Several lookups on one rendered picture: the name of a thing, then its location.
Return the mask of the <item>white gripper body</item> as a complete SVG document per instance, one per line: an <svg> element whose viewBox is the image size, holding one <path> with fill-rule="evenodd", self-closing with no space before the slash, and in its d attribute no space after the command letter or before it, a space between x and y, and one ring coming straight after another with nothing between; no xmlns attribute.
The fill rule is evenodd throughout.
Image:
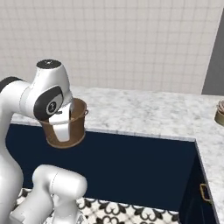
<svg viewBox="0 0 224 224"><path fill-rule="evenodd" d="M53 132L60 142L70 140L70 113L62 112L49 118Z"/></svg>

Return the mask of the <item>brown round basket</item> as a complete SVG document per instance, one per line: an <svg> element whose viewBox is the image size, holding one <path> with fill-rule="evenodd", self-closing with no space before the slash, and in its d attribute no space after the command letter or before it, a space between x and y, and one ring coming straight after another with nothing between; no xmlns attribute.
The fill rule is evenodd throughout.
<svg viewBox="0 0 224 224"><path fill-rule="evenodd" d="M67 149L79 144L85 137L85 117L88 114L87 104L79 98L73 98L74 108L67 105L57 114L62 112L70 113L70 140L60 142L53 132L53 126L49 123L49 119L40 121L46 136L46 141L54 148Z"/></svg>

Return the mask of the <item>navy cabinet run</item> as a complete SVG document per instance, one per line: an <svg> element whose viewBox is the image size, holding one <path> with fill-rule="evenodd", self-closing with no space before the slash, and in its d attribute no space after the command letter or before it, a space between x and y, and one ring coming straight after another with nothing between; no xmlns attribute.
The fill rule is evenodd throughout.
<svg viewBox="0 0 224 224"><path fill-rule="evenodd" d="M40 127L12 124L6 137L10 154L32 187L38 165L56 165L87 179L90 199L178 211L196 156L188 141L88 131L70 149L50 146Z"/></svg>

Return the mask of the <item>navy cabinet door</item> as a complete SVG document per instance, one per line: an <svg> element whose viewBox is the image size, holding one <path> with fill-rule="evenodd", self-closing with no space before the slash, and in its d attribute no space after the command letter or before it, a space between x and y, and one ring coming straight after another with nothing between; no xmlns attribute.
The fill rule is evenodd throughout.
<svg viewBox="0 0 224 224"><path fill-rule="evenodd" d="M195 144L196 156L185 188L184 197L178 212L179 224L220 224L207 181L199 147ZM200 195L200 184L204 183L212 203L205 202Z"/></svg>

